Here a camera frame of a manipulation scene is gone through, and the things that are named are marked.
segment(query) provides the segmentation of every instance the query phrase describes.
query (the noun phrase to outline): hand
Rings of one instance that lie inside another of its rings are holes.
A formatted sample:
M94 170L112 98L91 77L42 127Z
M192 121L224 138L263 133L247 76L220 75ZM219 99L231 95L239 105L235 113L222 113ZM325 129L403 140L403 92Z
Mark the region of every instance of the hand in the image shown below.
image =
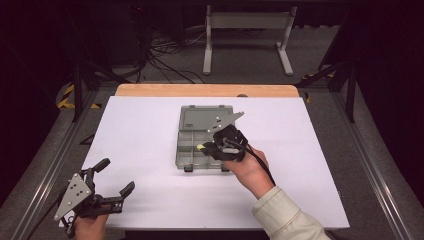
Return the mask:
M250 149L268 166L265 154L251 146ZM274 187L268 174L250 153L246 152L241 162L222 161L224 166L233 172L240 183L259 199Z
M96 218L80 218L75 220L75 238L77 240L103 240L105 224L109 215L100 215Z

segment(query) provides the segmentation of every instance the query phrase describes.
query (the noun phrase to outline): gray carpet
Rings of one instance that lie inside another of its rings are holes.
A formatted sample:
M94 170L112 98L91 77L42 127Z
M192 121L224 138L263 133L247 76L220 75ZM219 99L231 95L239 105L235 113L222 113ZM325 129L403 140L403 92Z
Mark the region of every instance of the gray carpet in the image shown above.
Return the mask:
M262 32L254 38L239 32L215 33L212 74L209 76L201 74L204 54L204 44L202 43L193 44L177 54L164 55L159 59L175 69L196 72L205 83L293 84L300 81L303 75L317 71L318 64L336 32L337 27L305 28L292 31L287 46L287 53L294 70L292 77L284 75L274 47L274 42L281 37L281 33L276 31ZM187 83L175 73L169 71L164 71L164 73L170 82ZM146 65L141 72L140 79L147 82L168 82L164 73ZM194 74L182 73L196 83L201 82L196 80L197 77ZM315 84L314 89L301 90L301 95L303 96L304 92L308 91L311 96L311 103L305 104L335 184L343 195L343 206L351 224L351 228L336 230L335 233L351 240L396 239L360 163L354 143L343 123L342 115L336 110L331 95L321 87L325 83L326 81L320 81ZM105 82L104 86L106 85L113 86L110 82ZM67 159L41 213L44 213L55 200L71 174L82 166L89 146L79 143L96 132L107 100L109 96L114 95L113 89L114 87L102 87L97 94L95 102L102 103L103 107L89 110L74 138ZM58 93L58 96L60 97L62 94L63 91ZM72 118L73 110L61 110L37 156L0 209L2 239L12 237L31 203L39 183L53 161ZM360 91L357 91L355 102L355 119L367 150L375 159L413 237L423 239L424 211L390 157L363 102ZM55 209L43 221L32 239L67 239L63 230L57 227L57 222L53 221ZM123 237L123 231L107 230L106 239Z

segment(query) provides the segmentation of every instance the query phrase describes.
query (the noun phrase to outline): person's arm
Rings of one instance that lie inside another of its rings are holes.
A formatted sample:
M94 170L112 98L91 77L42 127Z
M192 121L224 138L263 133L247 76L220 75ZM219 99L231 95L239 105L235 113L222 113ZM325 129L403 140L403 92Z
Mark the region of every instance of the person's arm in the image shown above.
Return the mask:
M75 220L76 240L103 240L105 224L109 215L100 215L96 218L80 218Z
M268 166L265 154L252 150ZM258 199L253 215L272 240L329 239L315 218L302 212L281 188L272 184L251 154L246 152L241 162L223 161L223 164Z

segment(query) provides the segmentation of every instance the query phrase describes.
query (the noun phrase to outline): sleeve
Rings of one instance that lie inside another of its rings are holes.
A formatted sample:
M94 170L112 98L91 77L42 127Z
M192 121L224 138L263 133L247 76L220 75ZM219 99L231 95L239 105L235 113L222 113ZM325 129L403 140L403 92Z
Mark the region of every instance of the sleeve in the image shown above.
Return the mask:
M329 239L322 225L302 212L278 186L258 200L252 213L271 240Z

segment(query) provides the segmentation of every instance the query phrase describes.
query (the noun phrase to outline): white paper sheet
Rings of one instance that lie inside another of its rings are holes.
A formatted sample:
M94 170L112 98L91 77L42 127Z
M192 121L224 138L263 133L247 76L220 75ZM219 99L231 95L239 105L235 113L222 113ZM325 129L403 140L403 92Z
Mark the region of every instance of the white paper sheet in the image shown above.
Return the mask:
M301 98L111 97L83 168L103 158L96 193L118 195L130 181L123 213L107 226L120 229L259 229L256 202L231 173L185 173L175 165L181 106L231 105L249 143L265 152L280 187L326 228L346 228L339 195Z

